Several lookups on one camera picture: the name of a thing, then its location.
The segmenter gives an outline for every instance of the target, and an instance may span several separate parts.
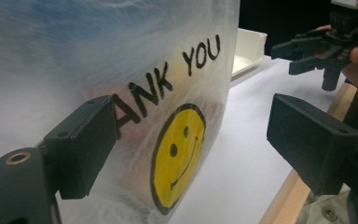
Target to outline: wooden edge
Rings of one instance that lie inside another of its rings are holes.
[[[310,188],[292,170],[260,223],[295,223],[309,194]]]
[[[327,113],[336,119],[344,120],[351,105],[357,88],[344,83],[339,89]],[[280,190],[261,219],[261,224],[290,224],[296,223],[304,202],[310,194],[310,188],[301,180],[295,170],[292,170],[282,184]]]

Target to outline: yellow smiley face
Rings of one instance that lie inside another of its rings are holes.
[[[167,215],[179,200],[198,163],[205,117],[196,105],[181,105],[168,118],[153,155],[151,187],[158,210]]]

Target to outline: white table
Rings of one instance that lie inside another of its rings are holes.
[[[321,89],[323,71],[294,77],[287,75],[288,65],[266,57],[232,81],[220,133],[170,224],[258,223],[266,213],[292,170],[267,141],[273,94],[292,95],[324,111],[337,94]]]

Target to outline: robotic arm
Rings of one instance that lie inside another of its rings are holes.
[[[271,49],[272,59],[302,52],[290,63],[290,75],[324,69],[325,91],[336,89],[340,71],[351,62],[351,50],[358,47],[358,0],[332,0],[332,4],[337,9],[330,13],[331,29],[296,35],[295,39]]]

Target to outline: hole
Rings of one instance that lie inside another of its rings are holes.
[[[21,160],[24,160],[26,157],[25,154],[19,154],[19,155],[15,155],[14,157],[11,158],[11,161],[21,161]]]
[[[349,133],[347,130],[343,130],[343,129],[339,129],[338,131],[341,133]]]
[[[64,137],[64,136],[66,136],[68,134],[68,132],[62,132],[62,133],[58,133],[57,135],[59,136],[59,137]]]
[[[172,157],[175,157],[178,154],[178,147],[176,146],[176,144],[171,145],[170,154]]]
[[[28,219],[25,217],[18,217],[16,219],[13,219],[11,221],[9,221],[7,224],[27,224],[28,223]]]
[[[11,155],[6,159],[7,165],[16,165],[19,163],[22,163],[24,161],[27,161],[31,157],[31,153],[27,151],[19,152],[17,154]]]

